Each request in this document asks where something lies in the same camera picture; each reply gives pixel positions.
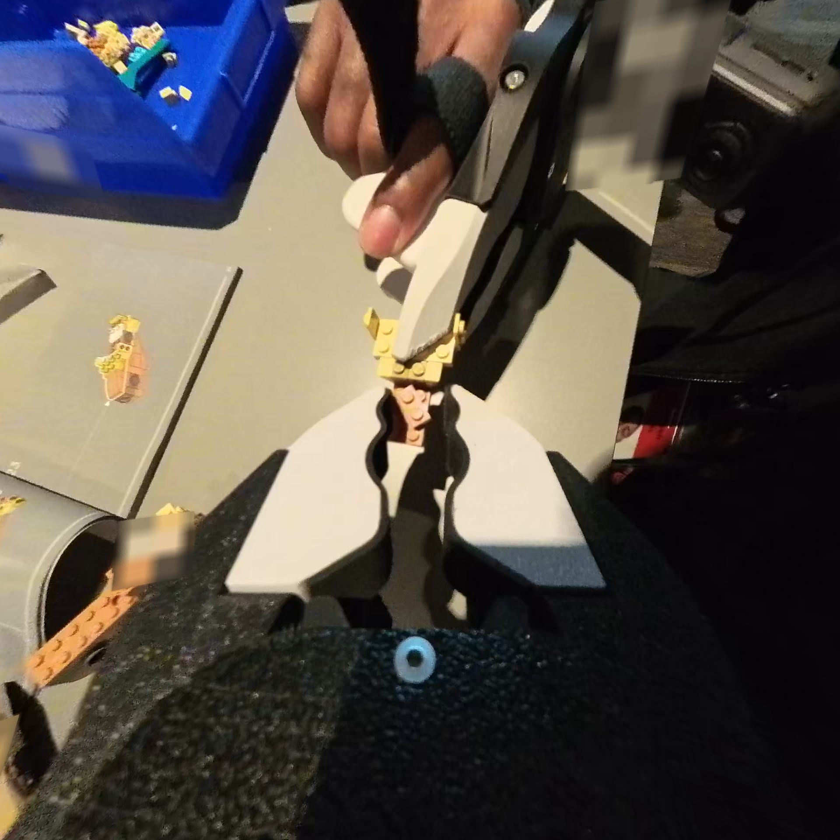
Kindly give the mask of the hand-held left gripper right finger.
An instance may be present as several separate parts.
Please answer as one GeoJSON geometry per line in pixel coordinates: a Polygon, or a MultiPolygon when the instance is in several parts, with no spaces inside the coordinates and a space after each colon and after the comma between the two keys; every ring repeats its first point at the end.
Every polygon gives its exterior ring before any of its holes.
{"type": "Polygon", "coordinates": [[[540,442],[464,387],[449,387],[443,408],[450,482],[440,535],[449,557],[545,592],[603,592],[540,442]]]}

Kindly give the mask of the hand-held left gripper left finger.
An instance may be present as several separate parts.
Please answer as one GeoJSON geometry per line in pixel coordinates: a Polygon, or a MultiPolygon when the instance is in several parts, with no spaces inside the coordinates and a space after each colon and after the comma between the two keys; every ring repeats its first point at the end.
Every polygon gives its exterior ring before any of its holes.
{"type": "Polygon", "coordinates": [[[389,503],[376,451],[391,392],[375,387],[325,416],[283,454],[225,580],[236,595],[373,599],[392,567],[389,503]]]}

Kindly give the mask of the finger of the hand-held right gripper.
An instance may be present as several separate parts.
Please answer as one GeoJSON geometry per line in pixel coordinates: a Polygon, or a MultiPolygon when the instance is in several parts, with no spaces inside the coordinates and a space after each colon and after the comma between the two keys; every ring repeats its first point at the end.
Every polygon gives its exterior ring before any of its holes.
{"type": "Polygon", "coordinates": [[[444,200],[413,245],[416,264],[402,304],[395,357],[409,361],[451,329],[456,304],[487,213],[444,200]]]}

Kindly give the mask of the tan brick assembly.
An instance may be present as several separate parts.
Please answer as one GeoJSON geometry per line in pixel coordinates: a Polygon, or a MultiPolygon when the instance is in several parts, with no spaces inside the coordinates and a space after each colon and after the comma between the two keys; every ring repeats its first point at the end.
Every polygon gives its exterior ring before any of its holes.
{"type": "Polygon", "coordinates": [[[399,361],[393,353],[397,321],[380,318],[374,309],[369,308],[363,323],[373,339],[377,376],[398,386],[437,386],[445,369],[454,364],[456,351],[466,341],[466,322],[456,314],[453,328],[445,336],[409,360],[399,361]]]}

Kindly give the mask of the blue plastic bin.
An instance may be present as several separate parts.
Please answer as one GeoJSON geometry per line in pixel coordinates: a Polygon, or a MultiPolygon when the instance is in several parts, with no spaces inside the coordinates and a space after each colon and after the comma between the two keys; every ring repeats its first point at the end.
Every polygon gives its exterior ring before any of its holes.
{"type": "Polygon", "coordinates": [[[282,1],[2,2],[2,184],[25,190],[216,197],[297,62],[282,1]],[[160,23],[179,56],[144,96],[65,22],[160,23]]]}

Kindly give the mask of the pile of tan bricks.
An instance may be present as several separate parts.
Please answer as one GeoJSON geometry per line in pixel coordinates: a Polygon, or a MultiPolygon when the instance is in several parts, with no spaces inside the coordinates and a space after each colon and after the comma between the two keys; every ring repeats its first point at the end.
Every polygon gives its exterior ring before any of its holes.
{"type": "MultiPolygon", "coordinates": [[[[158,22],[132,27],[129,33],[110,19],[90,24],[79,18],[75,23],[65,22],[63,26],[68,36],[95,56],[118,81],[118,71],[126,67],[129,56],[136,48],[150,48],[162,38],[169,39],[165,28],[158,22]]],[[[162,58],[160,65],[153,67],[149,76],[143,79],[140,90],[129,90],[131,93],[146,95],[152,82],[158,80],[164,70],[173,70],[179,65],[179,56],[173,50],[172,43],[162,58]]]]}

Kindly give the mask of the grey desk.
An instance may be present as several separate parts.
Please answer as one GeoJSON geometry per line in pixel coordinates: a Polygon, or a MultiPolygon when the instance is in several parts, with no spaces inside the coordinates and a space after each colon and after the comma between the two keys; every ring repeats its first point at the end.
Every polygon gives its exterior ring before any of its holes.
{"type": "MultiPolygon", "coordinates": [[[[78,216],[2,207],[2,265],[41,269],[115,246],[242,270],[181,415],[135,512],[171,501],[209,513],[263,459],[376,384],[363,311],[393,314],[340,210],[348,183],[311,142],[294,97],[283,104],[236,219],[217,205],[67,200],[78,216]]],[[[497,335],[495,367],[462,359],[465,387],[488,392],[543,447],[594,477],[613,453],[639,303],[662,187],[628,182],[588,191],[594,232],[573,246],[562,274],[533,253],[523,291],[497,335]]]]}

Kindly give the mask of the person's right hand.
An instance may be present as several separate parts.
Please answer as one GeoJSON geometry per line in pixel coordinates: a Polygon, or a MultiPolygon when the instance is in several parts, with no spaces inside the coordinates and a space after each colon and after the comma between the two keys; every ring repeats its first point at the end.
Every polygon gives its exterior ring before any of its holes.
{"type": "MultiPolygon", "coordinates": [[[[491,91],[522,12],[509,1],[423,1],[418,8],[416,68],[447,56],[470,64],[491,91]]],[[[400,152],[386,152],[361,46],[340,2],[324,1],[311,21],[296,83],[297,104],[320,151],[350,178],[384,172],[359,227],[374,259],[407,247],[455,173],[444,124],[417,116],[400,152]]]]}

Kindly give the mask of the orange and tan brick model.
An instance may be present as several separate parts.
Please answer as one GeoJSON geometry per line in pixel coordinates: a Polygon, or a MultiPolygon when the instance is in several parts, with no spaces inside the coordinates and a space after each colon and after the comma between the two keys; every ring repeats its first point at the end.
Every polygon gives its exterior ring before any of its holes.
{"type": "Polygon", "coordinates": [[[37,694],[91,672],[141,597],[189,571],[204,520],[201,512],[169,503],[151,517],[120,521],[101,588],[27,658],[24,685],[37,694]]]}

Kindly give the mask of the grey instruction booklet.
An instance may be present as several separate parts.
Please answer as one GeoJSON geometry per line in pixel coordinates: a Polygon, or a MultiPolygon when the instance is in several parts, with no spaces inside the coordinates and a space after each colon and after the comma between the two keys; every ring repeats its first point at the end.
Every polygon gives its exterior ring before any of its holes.
{"type": "Polygon", "coordinates": [[[241,269],[102,246],[2,324],[2,682],[103,587],[241,269]]]}

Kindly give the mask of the teal brick plate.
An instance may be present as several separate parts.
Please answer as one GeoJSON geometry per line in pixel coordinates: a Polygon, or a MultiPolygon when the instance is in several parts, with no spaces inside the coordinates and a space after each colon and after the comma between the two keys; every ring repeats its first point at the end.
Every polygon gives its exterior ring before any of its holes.
{"type": "Polygon", "coordinates": [[[163,54],[169,50],[170,45],[168,38],[162,38],[150,48],[136,48],[129,56],[126,67],[118,71],[118,79],[132,92],[139,91],[144,78],[149,76],[153,67],[160,65],[163,54]]]}

